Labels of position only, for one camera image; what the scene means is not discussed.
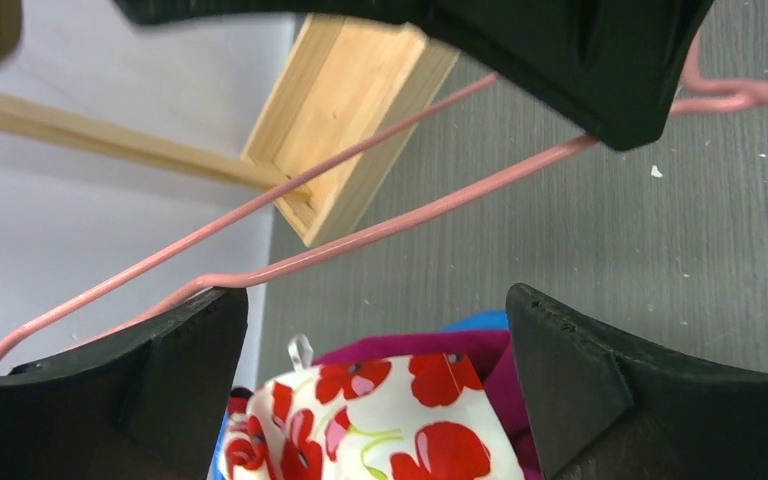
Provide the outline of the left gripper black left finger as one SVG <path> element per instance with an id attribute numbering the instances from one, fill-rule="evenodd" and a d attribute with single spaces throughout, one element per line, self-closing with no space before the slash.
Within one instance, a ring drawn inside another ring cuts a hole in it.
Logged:
<path id="1" fill-rule="evenodd" d="M 0 376 L 0 479 L 204 479 L 247 330 L 243 289 Z"/>

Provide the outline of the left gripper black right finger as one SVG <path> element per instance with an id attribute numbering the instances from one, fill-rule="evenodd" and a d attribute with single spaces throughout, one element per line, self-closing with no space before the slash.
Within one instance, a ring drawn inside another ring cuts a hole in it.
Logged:
<path id="1" fill-rule="evenodd" d="M 690 356 L 528 286 L 506 297 L 546 479 L 768 479 L 768 373 Z"/>

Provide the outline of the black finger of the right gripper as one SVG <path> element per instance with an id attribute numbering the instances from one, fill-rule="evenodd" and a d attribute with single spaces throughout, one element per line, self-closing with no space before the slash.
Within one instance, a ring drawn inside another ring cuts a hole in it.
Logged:
<path id="1" fill-rule="evenodd" d="M 134 24 L 255 13 L 410 25 L 472 57 L 617 151 L 658 140 L 703 0 L 122 0 Z"/>

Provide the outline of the pink wire hanger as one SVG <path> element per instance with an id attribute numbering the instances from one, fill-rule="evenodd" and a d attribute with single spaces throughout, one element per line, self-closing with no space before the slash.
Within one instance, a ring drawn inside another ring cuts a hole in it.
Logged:
<path id="1" fill-rule="evenodd" d="M 689 91 L 693 92 L 694 95 L 691 98 L 674 98 L 670 108 L 671 115 L 724 114 L 768 107 L 768 81 L 746 78 L 706 79 L 702 76 L 699 68 L 699 54 L 700 41 L 695 39 L 690 46 L 681 76 L 682 84 Z M 453 105 L 457 101 L 477 93 L 479 90 L 497 81 L 497 79 L 498 76 L 496 74 L 491 74 L 456 91 L 419 113 L 379 134 L 351 146 L 336 156 L 305 171 L 302 175 L 269 190 L 238 209 L 229 212 L 219 219 L 196 230 L 192 234 L 141 260 L 128 269 L 25 323 L 0 341 L 0 361 L 19 343 L 34 333 L 102 298 L 113 290 L 125 285 L 151 269 L 183 253 L 185 250 L 193 247 L 208 237 L 227 228 L 231 224 L 247 217 L 254 211 L 288 193 L 295 188 L 297 184 L 305 183 L 312 178 L 316 178 L 326 173 L 358 155 L 360 152 L 368 150 L 371 147 L 388 140 L 390 137 L 414 126 L 416 123 Z M 270 264 L 261 269 L 249 273 L 211 273 L 201 275 L 176 290 L 173 294 L 162 300 L 150 310 L 146 311 L 140 318 L 146 320 L 162 312 L 168 311 L 208 288 L 247 288 L 265 284 L 273 279 L 322 263 L 338 255 L 360 249 L 371 243 L 409 230 L 419 224 L 428 222 L 458 209 L 474 200 L 534 174 L 543 168 L 579 154 L 595 146 L 597 142 L 595 137 L 588 134 L 582 134 L 532 157 L 526 158 L 511 167 L 501 170 L 431 203 L 365 228 L 359 232 L 330 241 L 283 261 Z"/>

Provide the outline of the magenta garment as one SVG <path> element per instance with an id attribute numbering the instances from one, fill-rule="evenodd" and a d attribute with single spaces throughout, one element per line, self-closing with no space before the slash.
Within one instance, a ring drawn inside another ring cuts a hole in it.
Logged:
<path id="1" fill-rule="evenodd" d="M 525 478 L 540 479 L 542 475 L 508 331 L 463 330 L 367 337 L 325 353 L 313 363 L 333 364 L 434 353 L 463 353 L 469 357 L 512 443 Z"/>

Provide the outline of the floral white red garment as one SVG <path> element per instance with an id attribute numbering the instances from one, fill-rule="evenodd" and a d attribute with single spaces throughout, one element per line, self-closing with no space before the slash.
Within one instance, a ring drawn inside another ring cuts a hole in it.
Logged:
<path id="1" fill-rule="evenodd" d="M 530 479 L 470 359 L 296 366 L 234 397 L 220 479 Z"/>

